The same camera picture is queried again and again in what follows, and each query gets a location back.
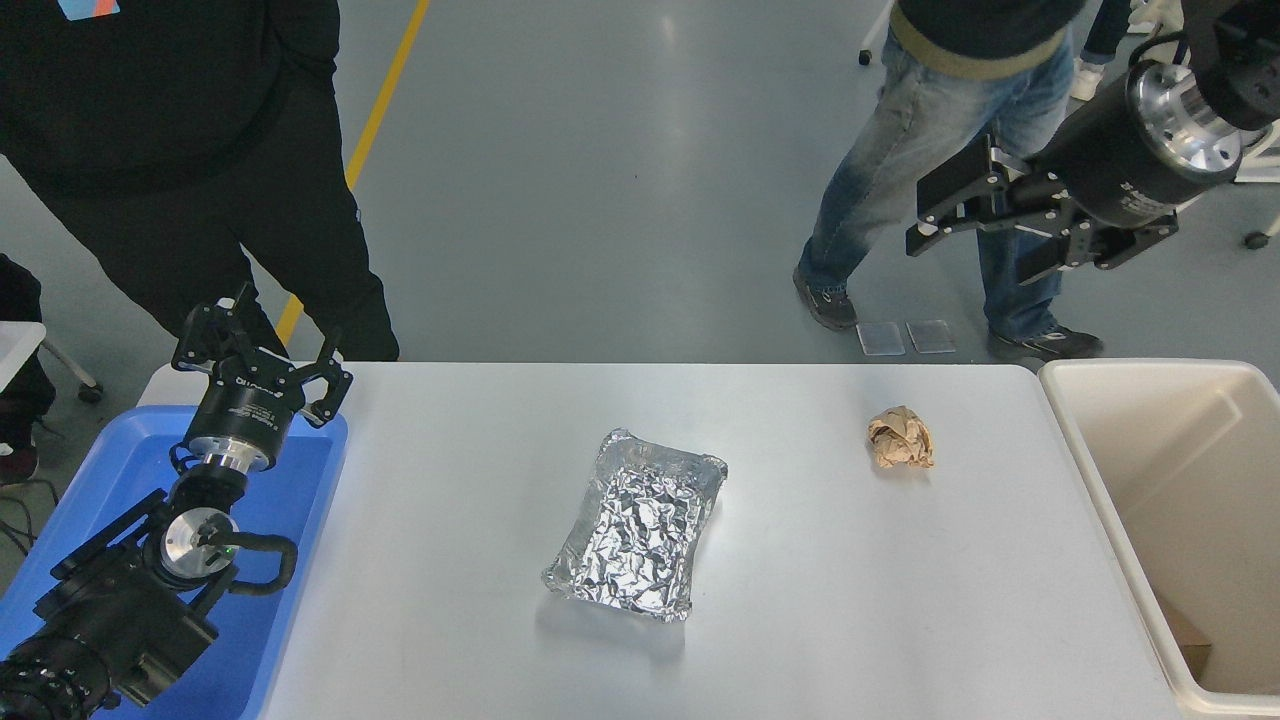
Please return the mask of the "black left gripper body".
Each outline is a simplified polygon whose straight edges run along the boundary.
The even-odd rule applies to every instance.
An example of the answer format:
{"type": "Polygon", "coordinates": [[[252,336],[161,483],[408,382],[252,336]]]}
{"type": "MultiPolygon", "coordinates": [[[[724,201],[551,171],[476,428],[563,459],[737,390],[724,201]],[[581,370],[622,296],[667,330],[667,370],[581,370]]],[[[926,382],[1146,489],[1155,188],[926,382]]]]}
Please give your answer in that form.
{"type": "Polygon", "coordinates": [[[215,361],[187,430],[187,448],[207,455],[234,441],[255,448],[256,459],[279,457],[301,407],[300,386],[289,379],[293,370],[293,363],[261,350],[215,361]]]}

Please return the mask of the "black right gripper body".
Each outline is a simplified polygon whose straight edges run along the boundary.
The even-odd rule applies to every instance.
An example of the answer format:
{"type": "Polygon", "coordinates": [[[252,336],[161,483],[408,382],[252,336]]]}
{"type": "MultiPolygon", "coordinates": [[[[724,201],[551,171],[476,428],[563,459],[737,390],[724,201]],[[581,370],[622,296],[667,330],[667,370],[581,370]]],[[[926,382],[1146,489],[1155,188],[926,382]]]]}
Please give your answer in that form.
{"type": "Polygon", "coordinates": [[[1178,209],[1222,183],[1222,119],[1193,79],[1123,79],[1042,152],[1064,200],[1098,225],[1092,263],[1119,266],[1178,232],[1178,209]]]}

